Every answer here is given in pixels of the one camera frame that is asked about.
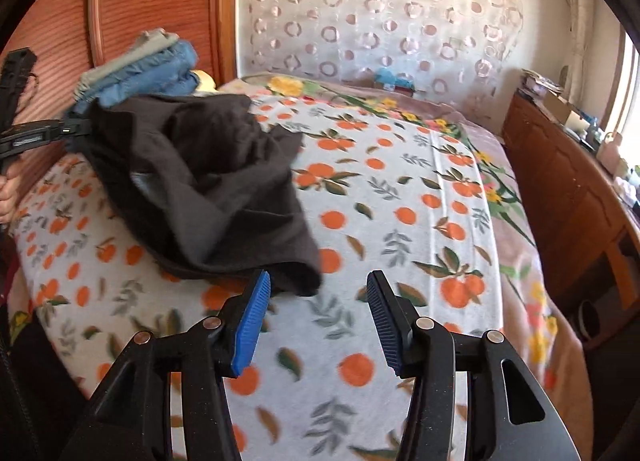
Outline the left hand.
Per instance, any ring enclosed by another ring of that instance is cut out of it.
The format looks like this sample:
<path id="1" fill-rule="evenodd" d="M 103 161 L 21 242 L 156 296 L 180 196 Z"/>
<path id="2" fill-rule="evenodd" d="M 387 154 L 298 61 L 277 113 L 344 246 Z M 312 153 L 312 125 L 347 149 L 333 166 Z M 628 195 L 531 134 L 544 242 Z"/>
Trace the left hand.
<path id="1" fill-rule="evenodd" d="M 9 169 L 1 176 L 0 190 L 0 223 L 9 224 L 13 218 L 20 194 L 23 160 L 14 161 Z"/>

